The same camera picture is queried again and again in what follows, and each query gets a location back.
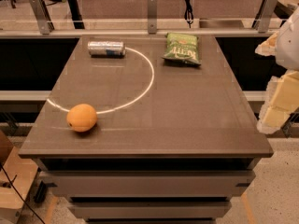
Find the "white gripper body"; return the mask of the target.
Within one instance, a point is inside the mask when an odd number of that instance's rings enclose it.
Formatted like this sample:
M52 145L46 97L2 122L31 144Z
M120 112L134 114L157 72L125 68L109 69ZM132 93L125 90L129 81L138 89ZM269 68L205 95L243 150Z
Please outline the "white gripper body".
M276 62L286 69L299 70L299 8L279 29Z

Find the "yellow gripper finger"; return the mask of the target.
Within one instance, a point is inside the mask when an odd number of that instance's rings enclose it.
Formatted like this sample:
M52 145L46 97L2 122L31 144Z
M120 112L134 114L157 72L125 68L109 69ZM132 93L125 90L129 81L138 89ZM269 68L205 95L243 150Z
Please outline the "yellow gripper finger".
M260 133L278 131L299 108L299 72L287 71L281 77L271 77L265 92L257 129Z
M274 34L270 35L263 43L261 43L255 49L255 53L262 56L275 56L277 38L278 32L275 32Z

